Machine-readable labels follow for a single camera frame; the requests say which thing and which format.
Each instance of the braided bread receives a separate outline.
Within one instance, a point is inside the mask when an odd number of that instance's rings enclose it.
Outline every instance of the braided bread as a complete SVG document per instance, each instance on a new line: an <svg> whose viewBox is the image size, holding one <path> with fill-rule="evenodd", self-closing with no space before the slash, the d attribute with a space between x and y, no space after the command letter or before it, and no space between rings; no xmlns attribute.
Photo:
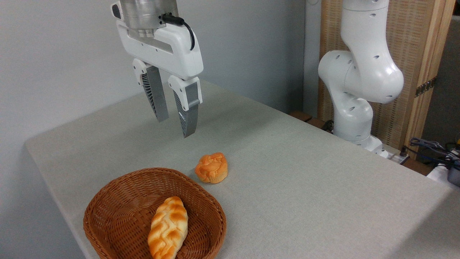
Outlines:
<svg viewBox="0 0 460 259"><path fill-rule="evenodd" d="M187 211L182 200L170 197L156 210L147 239L154 259L174 259L188 231Z"/></svg>

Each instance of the black cable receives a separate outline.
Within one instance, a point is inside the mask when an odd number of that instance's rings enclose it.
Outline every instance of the black cable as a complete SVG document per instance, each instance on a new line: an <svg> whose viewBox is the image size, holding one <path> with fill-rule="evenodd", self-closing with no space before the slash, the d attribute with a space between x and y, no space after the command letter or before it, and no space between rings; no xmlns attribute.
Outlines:
<svg viewBox="0 0 460 259"><path fill-rule="evenodd" d="M189 30L190 32L190 38L192 39L192 48L190 49L191 51L195 48L195 36L193 35L193 31L192 31L192 28L190 28L190 26L186 23L186 22L182 22L182 24L187 27L187 29Z"/></svg>
<svg viewBox="0 0 460 259"><path fill-rule="evenodd" d="M459 166L458 164L456 164L455 162L450 163L450 161L452 161L452 160L447 160L447 159L441 160L441 159L436 159L436 158L428 157L428 156L426 156L426 155L424 155L424 154L422 154L422 153L420 153L420 152L417 152L417 151L415 151L415 150L413 150L413 149L411 149L411 148L409 148L409 147L407 147L407 146L403 146L403 147L404 147L405 149L411 151L412 153L415 153L415 154L417 154L417 155L419 155L419 156L421 156L421 157L423 157L423 158L425 158L425 159L428 159L428 160L431 160L431 161L434 161L434 162L438 162L438 163L440 163L440 164L452 166L452 167L456 168L457 170L460 170L460 166Z"/></svg>
<svg viewBox="0 0 460 259"><path fill-rule="evenodd" d="M183 25L183 26L187 27L187 29L190 32L190 38L191 38L191 41L192 41L192 46L191 46L190 50L192 51L195 48L195 35L193 34L192 28L190 28L190 26L184 21L184 19L182 19L181 17L176 17L176 16L172 15L171 13L163 14L161 16L161 18L163 19L163 21L165 21L165 23L174 24L174 25L178 25L178 26Z"/></svg>

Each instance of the basket rim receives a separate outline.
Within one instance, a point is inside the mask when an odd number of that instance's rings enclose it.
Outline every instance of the basket rim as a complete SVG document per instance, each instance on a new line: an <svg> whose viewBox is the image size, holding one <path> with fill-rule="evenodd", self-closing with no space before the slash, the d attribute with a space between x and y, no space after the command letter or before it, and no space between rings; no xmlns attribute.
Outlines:
<svg viewBox="0 0 460 259"><path fill-rule="evenodd" d="M199 191L202 194L204 194L206 196L206 198L208 198L208 200L211 201L212 204L215 206L215 208L217 209L217 213L218 213L218 215L220 217L220 221L221 221L220 232L219 232L219 234L217 236L216 244L211 247L211 249L209 250L208 254L206 256L204 256L202 259L215 258L217 256L219 250L221 249L223 243L224 243L225 235L227 233L227 218L225 216L224 210L222 209L222 206L219 204L219 202L217 201L217 199L214 196L212 196L209 192L207 192L198 183L193 181L190 177L186 176L185 174L183 174L183 173L181 173L181 172L179 172L179 171L177 171L175 169L164 168L164 167L144 168L144 169L136 170L136 171L127 173L125 175L122 175L120 177L117 177L117 178L111 180L106 185L104 185L94 195L94 197L91 199L91 201L89 202L88 206L86 207L85 214L84 214L84 217L83 217L83 230L85 231L86 238L90 241L91 245L93 246L94 250L96 250L96 252L98 253L99 257L107 258L107 259L118 258L117 255L111 255L104 248L102 242L98 238L96 238L96 236L94 234L94 229L89 224L92 208L98 202L99 197L104 195L104 190L106 188L110 187L111 185L113 185L114 182L118 182L118 181L121 181L121 180L123 180L125 178L130 178L130 177L133 177L133 176L138 175L138 174L148 173L148 172L152 172L152 171L162 171L162 172L166 172L166 173L169 173L169 174L174 174L176 176L181 177L188 184L191 184L191 186L194 187L197 191Z"/></svg>

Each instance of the white wall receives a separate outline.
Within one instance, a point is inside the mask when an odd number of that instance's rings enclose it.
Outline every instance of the white wall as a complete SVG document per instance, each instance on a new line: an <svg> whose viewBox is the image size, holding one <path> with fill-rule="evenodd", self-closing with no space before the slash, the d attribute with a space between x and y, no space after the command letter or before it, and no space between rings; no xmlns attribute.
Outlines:
<svg viewBox="0 0 460 259"><path fill-rule="evenodd" d="M303 111L317 117L321 0L307 0L305 5L305 24L307 26L305 26Z"/></svg>
<svg viewBox="0 0 460 259"><path fill-rule="evenodd" d="M23 144L141 92L114 1L0 2L0 258L82 257ZM202 79L300 109L304 4L178 0L200 41Z"/></svg>

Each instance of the black plug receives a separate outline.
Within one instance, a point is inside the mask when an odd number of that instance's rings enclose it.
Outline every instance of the black plug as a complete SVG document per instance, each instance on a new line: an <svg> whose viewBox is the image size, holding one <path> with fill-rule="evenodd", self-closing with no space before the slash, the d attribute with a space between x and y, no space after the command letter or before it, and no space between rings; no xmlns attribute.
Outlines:
<svg viewBox="0 0 460 259"><path fill-rule="evenodd" d="M178 25L178 26L183 25L185 23L184 19L182 19L181 17L176 17L176 16L170 15L170 14L163 14L161 16L161 18L166 23L174 24L174 25Z"/></svg>
<svg viewBox="0 0 460 259"><path fill-rule="evenodd" d="M407 149L405 146L401 148L401 152L399 153L400 156L406 157L407 156Z"/></svg>

